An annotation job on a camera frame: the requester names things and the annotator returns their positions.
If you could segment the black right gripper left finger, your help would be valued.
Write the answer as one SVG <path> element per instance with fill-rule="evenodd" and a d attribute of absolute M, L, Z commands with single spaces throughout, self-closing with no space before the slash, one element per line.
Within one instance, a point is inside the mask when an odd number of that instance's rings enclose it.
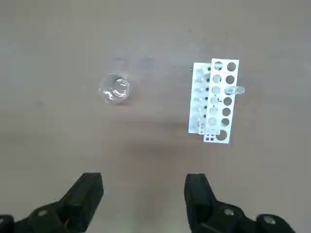
<path fill-rule="evenodd" d="M 104 195 L 99 172 L 83 173 L 58 201 L 38 207 L 26 218 L 0 216 L 2 233 L 85 233 Z"/>

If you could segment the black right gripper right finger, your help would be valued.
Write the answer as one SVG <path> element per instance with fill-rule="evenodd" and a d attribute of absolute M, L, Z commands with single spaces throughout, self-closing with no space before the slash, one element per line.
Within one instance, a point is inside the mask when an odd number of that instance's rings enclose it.
<path fill-rule="evenodd" d="M 192 233 L 293 233 L 283 218 L 272 214 L 248 218 L 237 206 L 216 199 L 203 173 L 187 174 L 184 185 L 189 227 Z"/>

